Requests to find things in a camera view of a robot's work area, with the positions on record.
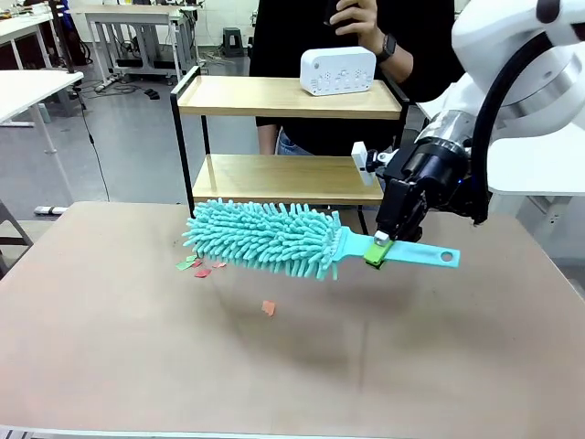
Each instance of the hand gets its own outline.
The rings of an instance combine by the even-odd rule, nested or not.
[[[386,36],[378,27],[376,0],[340,0],[337,10],[340,12],[331,17],[332,25],[352,19],[356,22],[338,28],[335,33],[337,35],[357,34],[357,40],[362,48],[380,55],[384,50]]]

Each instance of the white device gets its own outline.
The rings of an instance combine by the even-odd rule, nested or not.
[[[301,86],[313,96],[368,91],[376,55],[365,48],[317,48],[301,57]]]

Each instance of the phone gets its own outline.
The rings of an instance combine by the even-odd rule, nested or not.
[[[324,23],[328,26],[331,26],[331,17],[337,14],[339,11],[337,10],[337,3],[339,0],[327,0],[327,8],[325,9],[325,19]],[[337,23],[334,28],[347,26],[351,23],[355,23],[356,20],[345,20],[340,23]]]
[[[339,0],[327,0],[324,23],[331,26],[331,17],[337,14],[337,3]]]

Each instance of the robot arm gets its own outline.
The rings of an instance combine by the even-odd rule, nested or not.
[[[386,166],[377,221],[392,240],[417,241],[431,208],[484,222],[489,145],[554,133],[585,105],[585,71],[572,47],[585,41],[582,0],[473,0],[452,39],[468,75],[443,112],[391,160],[370,153],[368,172]]]

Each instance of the wooden shelf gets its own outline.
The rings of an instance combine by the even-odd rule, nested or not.
[[[207,116],[398,120],[400,105],[380,80],[370,91],[314,97],[298,78],[199,76],[178,102],[181,113]]]
[[[379,205],[376,180],[365,186],[351,157],[208,155],[193,187],[195,202]]]

